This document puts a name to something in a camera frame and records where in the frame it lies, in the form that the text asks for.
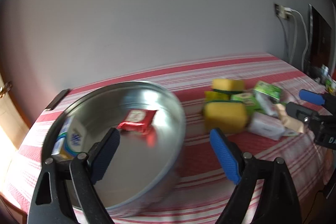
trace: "stainless steel bowl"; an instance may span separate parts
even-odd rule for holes
[[[80,100],[66,114],[75,115],[87,128],[85,152],[102,140],[109,128],[116,127],[130,109],[158,110],[152,123],[155,132],[149,137],[121,133],[120,145],[103,179],[94,186],[109,214],[135,215],[166,195],[179,178],[176,168],[185,135],[184,110],[175,95],[154,83],[123,82]],[[68,188],[73,205],[79,207],[71,182]]]

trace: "power socket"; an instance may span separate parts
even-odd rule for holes
[[[277,16],[282,17],[283,19],[289,19],[284,6],[274,3],[274,11]]]

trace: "wall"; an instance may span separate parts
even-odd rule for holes
[[[330,0],[1,0],[0,58],[35,120],[60,90],[119,74],[235,52],[282,58],[274,2],[306,20],[311,3],[334,26]],[[295,66],[304,47],[299,22]]]

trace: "red packet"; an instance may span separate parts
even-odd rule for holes
[[[132,109],[117,128],[145,133],[148,127],[152,124],[156,112],[157,110]]]

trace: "striped tablecloth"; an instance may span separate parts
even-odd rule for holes
[[[308,107],[324,109],[298,98],[300,89],[322,92],[299,70],[267,53],[230,55],[182,62],[115,77],[71,90],[53,111],[43,111],[36,120],[9,167],[4,195],[16,206],[28,211],[30,200],[40,173],[40,154],[45,135],[53,121],[70,104],[100,87],[130,80],[147,80],[163,85],[181,100],[186,115],[185,167],[180,182],[162,202],[156,203],[139,216],[114,219],[115,223],[214,223],[227,204],[234,184],[226,179],[209,144],[200,110],[204,91],[209,90],[213,78],[243,79],[246,88],[258,80],[276,84]],[[299,199],[302,200],[325,173],[326,149],[313,143],[313,134],[283,137],[273,141],[248,132],[229,137],[242,151],[259,159],[285,159],[292,175]],[[257,183],[245,221],[254,215],[261,183]],[[81,212],[78,220],[86,223]]]

